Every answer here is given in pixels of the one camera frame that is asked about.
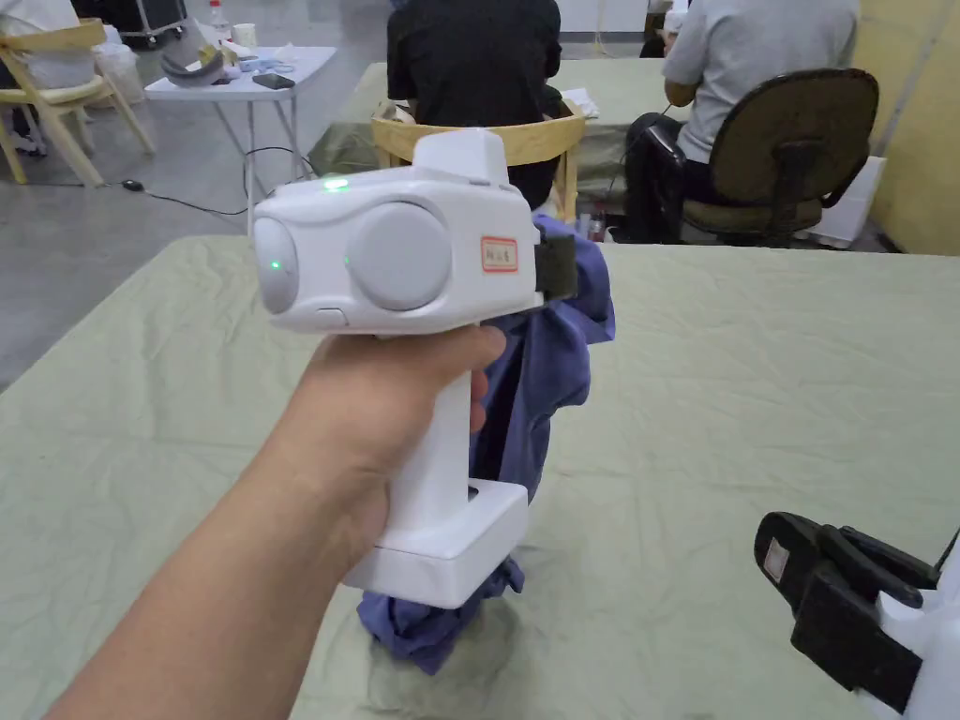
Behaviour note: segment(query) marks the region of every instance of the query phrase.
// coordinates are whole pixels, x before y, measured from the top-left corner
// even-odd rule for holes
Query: green led light
[[[324,181],[324,189],[327,192],[336,192],[337,190],[343,190],[350,185],[350,181],[346,178],[333,178],[331,180]]]

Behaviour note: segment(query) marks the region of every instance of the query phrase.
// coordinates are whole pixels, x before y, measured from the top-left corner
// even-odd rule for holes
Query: purple cloth
[[[570,235],[563,223],[538,216],[547,235]],[[613,339],[615,323],[607,264],[593,243],[577,241],[579,292],[534,313],[497,318],[507,349],[487,369],[490,391],[484,429],[470,439],[470,477],[524,486],[531,501],[540,484],[550,442],[550,418],[562,407],[582,405],[590,386],[587,345]],[[412,660],[428,675],[440,670],[460,633],[484,600],[507,587],[523,589],[519,565],[507,558],[459,610],[441,610],[375,592],[357,606],[360,621],[394,655]]]

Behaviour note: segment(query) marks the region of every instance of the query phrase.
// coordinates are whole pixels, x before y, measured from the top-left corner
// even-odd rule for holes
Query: red label sticker
[[[485,237],[480,244],[484,273],[515,273],[516,240],[506,237]]]

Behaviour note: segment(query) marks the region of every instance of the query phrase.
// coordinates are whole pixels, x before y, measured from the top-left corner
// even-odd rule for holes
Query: cup
[[[233,42],[237,45],[243,45],[251,49],[256,45],[256,25],[251,22],[240,23],[233,26]]]

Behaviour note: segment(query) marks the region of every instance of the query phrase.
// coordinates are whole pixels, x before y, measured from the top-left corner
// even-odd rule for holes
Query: white robotic gripper
[[[264,304],[291,330],[436,333],[543,305],[540,232],[483,130],[425,137],[410,167],[282,187],[252,238]],[[458,608],[522,540],[526,489],[468,479],[469,385],[441,393],[347,585]]]

